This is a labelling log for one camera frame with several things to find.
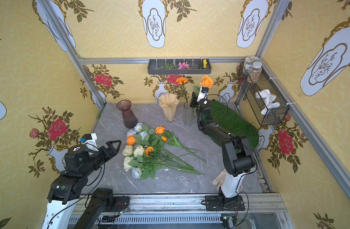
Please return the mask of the pink flower in planter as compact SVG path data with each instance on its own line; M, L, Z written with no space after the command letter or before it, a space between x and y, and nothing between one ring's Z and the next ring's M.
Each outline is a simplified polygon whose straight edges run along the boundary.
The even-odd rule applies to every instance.
M189 64L187 62L179 62L178 63L178 69L190 69Z

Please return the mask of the glass jar with floral lid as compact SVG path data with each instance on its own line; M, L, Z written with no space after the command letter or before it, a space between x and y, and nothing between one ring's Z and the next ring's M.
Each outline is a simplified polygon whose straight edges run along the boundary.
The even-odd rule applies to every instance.
M243 73L248 74L250 68L252 67L254 62L259 62L260 58L256 56L249 56L245 58L244 65L243 65Z

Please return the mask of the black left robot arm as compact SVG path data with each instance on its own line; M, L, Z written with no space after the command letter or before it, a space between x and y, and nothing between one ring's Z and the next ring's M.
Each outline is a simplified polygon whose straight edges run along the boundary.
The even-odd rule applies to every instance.
M71 147L64 156L65 170L51 184L48 194L44 229L66 229L76 204L83 199L82 189L88 183L88 176L119 153L120 140L108 141L106 146L89 149L86 144ZM113 216L103 219L114 221L129 210L129 196L114 196L111 189L94 187L89 194L91 200L75 224L76 229L90 229L103 212Z

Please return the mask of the cream ruffled vase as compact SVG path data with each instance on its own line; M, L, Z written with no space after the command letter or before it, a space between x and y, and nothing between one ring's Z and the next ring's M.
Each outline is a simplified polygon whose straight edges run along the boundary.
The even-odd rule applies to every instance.
M175 123L175 114L178 104L179 100L176 94L166 93L159 97L159 105L164 112L166 124L171 125Z

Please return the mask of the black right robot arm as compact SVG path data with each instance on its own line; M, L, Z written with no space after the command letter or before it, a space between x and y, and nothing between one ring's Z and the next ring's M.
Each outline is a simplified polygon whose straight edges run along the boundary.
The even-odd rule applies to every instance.
M198 129L210 136L222 148L223 165L226 170L224 183L216 196L205 196L202 205L207 211L245 210L240 184L256 161L250 152L248 139L244 135L237 136L215 121L211 114L215 101L208 100L205 93L192 93L190 107L197 112Z

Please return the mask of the white rose bottom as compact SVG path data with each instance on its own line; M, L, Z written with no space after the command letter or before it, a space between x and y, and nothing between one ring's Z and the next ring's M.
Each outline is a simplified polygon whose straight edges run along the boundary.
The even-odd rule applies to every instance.
M135 180L140 179L142 171L140 168L131 168L132 176Z

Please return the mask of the cream rose upper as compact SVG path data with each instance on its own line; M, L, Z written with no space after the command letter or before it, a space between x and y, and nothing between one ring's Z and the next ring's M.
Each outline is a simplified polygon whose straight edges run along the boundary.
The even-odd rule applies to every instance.
M137 147L134 150L134 156L135 157L142 156L144 152L145 152L144 147L141 145L137 145Z

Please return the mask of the small orange marigold stem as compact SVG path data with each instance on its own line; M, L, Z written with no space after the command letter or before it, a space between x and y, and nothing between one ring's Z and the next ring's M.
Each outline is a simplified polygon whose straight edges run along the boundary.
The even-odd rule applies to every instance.
M202 172L196 170L192 165L164 148L147 147L145 149L143 163L145 165L163 166L189 174L203 175Z

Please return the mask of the white cloth figure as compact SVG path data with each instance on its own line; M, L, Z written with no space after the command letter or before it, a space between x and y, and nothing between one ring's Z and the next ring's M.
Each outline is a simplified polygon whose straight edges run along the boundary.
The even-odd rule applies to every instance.
M265 108L261 111L262 115L266 115L267 112L273 108L280 107L279 102L274 102L277 98L276 95L272 94L269 89L264 89L255 93L257 99L261 99L265 105Z

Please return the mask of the white rose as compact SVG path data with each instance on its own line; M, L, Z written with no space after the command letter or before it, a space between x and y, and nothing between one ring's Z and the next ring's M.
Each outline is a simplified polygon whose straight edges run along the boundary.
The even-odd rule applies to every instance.
M134 136L135 134L136 134L136 131L131 129L126 133L126 138L128 138L129 136Z
M136 124L136 126L134 127L134 131L135 131L136 133L140 133L140 132L142 132L142 127L143 127L143 123L138 122L138 123Z
M142 171L140 168L131 168L132 176L135 180L140 179Z
M139 135L141 136L142 140L144 140L148 136L148 133L146 133L145 131L142 131L139 133Z

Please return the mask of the white rose top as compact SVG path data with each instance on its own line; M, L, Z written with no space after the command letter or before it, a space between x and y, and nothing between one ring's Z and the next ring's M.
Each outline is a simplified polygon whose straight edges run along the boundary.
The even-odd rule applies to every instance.
M142 132L142 127L143 127L143 123L138 122L138 123L136 124L136 126L134 127L134 131L135 131L136 133L140 133L140 132Z

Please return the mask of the clear glass vase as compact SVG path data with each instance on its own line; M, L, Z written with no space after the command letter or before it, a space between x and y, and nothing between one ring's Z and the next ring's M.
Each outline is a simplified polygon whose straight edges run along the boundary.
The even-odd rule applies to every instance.
M190 127L196 120L196 110L194 107L190 107L188 103L183 106L183 124L186 127Z

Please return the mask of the orange rose stem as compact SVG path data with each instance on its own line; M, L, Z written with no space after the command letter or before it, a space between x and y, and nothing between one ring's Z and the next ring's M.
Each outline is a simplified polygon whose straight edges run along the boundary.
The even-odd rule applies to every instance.
M161 137L161 135L163 134L163 132L164 132L165 130L166 130L166 129L165 129L163 126L156 127L156 128L155 128L155 134L157 134L159 137Z
M129 136L127 138L127 145L133 146L134 150L137 147L137 145L141 145L146 149L147 147L159 147L164 148L159 141L156 141L155 144L149 143L147 141L136 139L135 136ZM144 155L135 157L134 154L131 155L133 160L129 163L133 168L140 168L142 171L142 175L140 179L146 179L148 177L154 178L155 174L158 170L162 168L166 168L163 166L154 166L154 165L145 165L143 163L144 161Z
M207 94L209 89L213 85L213 80L209 76L205 75L202 78L202 81L200 83L200 86L193 86L193 92L196 96L199 96L199 94L203 93L203 90L205 89L205 93Z

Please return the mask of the yellow orange tulip stem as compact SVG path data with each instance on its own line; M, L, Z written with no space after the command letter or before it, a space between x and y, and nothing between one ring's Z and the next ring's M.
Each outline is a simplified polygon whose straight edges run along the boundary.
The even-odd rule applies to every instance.
M176 146L176 147L179 147L183 150L185 150L187 153L185 154L186 156L187 155L193 155L195 156L196 158L200 159L202 162L206 163L206 161L201 158L200 156L198 156L196 153L198 152L197 149L192 149L192 148L188 148L184 145L182 145L178 138L175 136L174 132L170 132L168 130L165 130L163 132L163 134L161 135L160 137L165 143L167 143L168 145L171 145L171 146Z

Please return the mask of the orange marigold flower stem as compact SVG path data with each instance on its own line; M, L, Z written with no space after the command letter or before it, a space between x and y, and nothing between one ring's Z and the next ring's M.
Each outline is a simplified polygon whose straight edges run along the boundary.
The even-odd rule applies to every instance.
M179 94L185 99L185 103L188 103L189 96L186 89L186 84L188 83L188 78L181 76L176 79L176 82L179 84Z

